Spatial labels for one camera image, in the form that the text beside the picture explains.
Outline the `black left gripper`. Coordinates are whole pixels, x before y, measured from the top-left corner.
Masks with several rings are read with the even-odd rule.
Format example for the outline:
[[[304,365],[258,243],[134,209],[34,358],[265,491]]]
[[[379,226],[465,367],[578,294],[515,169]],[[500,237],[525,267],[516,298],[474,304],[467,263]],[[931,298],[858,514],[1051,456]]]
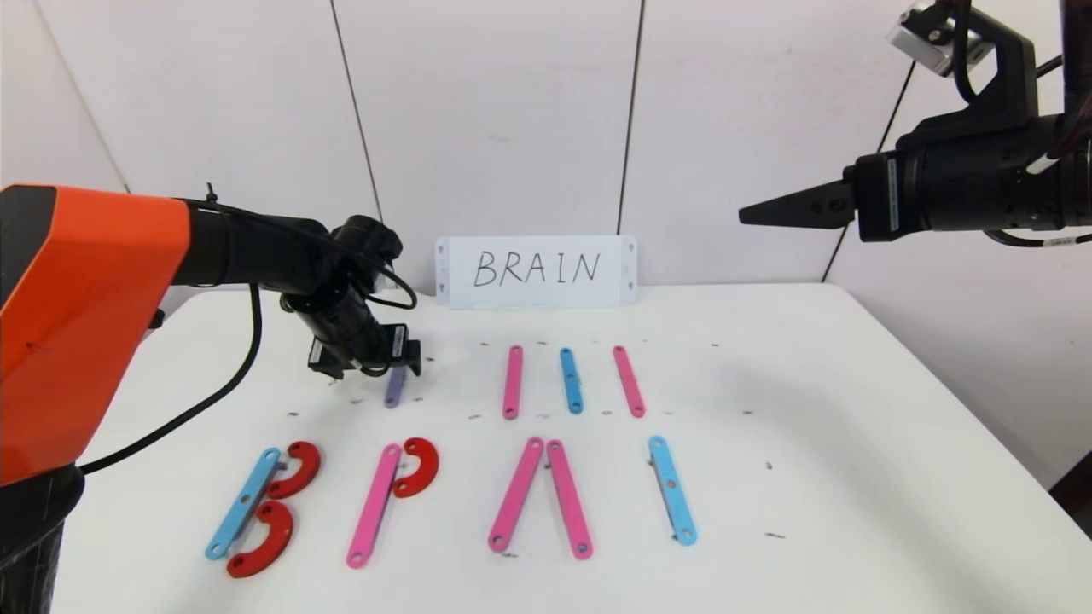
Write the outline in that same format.
[[[355,287],[296,297],[296,315],[312,331],[308,367],[343,379],[346,371],[381,377],[393,367],[422,376],[422,342],[405,324],[380,324]]]

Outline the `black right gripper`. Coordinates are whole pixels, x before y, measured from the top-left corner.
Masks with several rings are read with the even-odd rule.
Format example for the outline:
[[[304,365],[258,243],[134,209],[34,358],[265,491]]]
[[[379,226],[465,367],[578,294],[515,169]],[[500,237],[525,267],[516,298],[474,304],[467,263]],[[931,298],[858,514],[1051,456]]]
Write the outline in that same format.
[[[919,232],[1018,227],[1020,172],[1012,147],[975,139],[893,150],[857,161],[844,180],[741,206],[741,224],[838,229],[855,220],[865,243]]]

